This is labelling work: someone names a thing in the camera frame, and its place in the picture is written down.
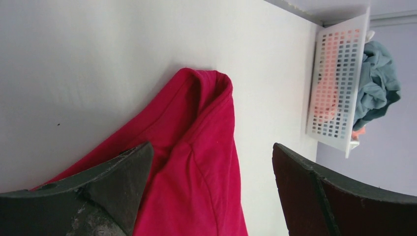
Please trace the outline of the red t-shirt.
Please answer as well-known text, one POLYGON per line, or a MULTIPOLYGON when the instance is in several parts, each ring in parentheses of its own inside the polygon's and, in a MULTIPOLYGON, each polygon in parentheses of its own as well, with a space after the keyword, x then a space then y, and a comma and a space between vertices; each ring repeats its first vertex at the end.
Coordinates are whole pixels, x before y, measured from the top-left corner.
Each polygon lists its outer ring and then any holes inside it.
POLYGON ((180 69, 137 116, 54 181, 148 141, 154 157, 134 235, 247 235, 232 91, 223 73, 180 69))

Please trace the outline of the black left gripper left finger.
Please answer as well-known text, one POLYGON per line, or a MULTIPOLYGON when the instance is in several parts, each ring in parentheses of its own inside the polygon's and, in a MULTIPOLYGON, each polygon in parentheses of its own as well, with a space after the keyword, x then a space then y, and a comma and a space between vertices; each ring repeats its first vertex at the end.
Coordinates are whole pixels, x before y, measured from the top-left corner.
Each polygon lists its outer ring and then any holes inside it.
POLYGON ((1 235, 132 235, 153 154, 146 142, 36 190, 2 193, 1 235))

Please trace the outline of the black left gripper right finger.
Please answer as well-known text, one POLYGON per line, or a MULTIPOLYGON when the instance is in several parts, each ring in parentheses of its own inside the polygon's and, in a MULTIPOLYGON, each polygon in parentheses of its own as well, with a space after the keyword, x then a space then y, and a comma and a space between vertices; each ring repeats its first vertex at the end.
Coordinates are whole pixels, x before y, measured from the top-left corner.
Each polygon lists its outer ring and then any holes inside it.
POLYGON ((274 144, 272 164, 291 236, 414 236, 415 196, 344 176, 274 144))

